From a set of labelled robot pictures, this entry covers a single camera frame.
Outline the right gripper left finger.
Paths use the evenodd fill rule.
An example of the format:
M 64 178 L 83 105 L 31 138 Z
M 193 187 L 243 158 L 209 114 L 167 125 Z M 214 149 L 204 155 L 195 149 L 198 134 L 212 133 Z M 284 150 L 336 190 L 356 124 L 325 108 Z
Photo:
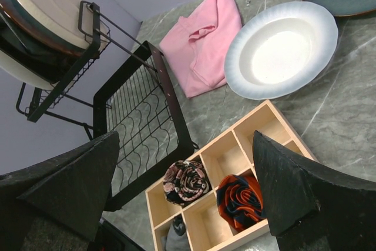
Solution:
M 1 175 L 1 250 L 87 250 L 119 156 L 119 134 Z

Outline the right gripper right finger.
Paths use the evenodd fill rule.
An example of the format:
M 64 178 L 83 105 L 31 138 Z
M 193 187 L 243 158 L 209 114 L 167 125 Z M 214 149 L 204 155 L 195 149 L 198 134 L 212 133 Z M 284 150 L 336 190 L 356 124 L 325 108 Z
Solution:
M 303 157 L 259 131 L 253 159 L 280 250 L 375 250 L 375 182 Z

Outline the white deep plate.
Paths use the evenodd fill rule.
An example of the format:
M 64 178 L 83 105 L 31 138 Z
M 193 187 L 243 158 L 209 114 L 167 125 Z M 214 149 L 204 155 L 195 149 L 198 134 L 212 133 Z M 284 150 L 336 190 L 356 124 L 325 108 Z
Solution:
M 309 84 L 330 63 L 338 27 L 323 6 L 291 1 L 260 12 L 233 39 L 224 74 L 229 88 L 251 99 L 274 99 Z

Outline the white round plate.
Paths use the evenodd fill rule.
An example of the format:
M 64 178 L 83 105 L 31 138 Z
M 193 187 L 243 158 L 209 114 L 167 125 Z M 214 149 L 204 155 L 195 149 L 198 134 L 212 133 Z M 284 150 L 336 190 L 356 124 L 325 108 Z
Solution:
M 1 69 L 19 81 L 49 91 L 66 75 L 66 71 L 57 66 L 28 55 L 10 56 L 4 51 L 1 51 Z

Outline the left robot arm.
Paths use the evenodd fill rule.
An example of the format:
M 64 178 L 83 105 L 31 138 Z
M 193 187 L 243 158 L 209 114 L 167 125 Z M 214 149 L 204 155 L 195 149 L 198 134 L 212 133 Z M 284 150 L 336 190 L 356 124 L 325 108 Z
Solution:
M 98 231 L 88 250 L 143 250 L 113 224 L 101 218 Z

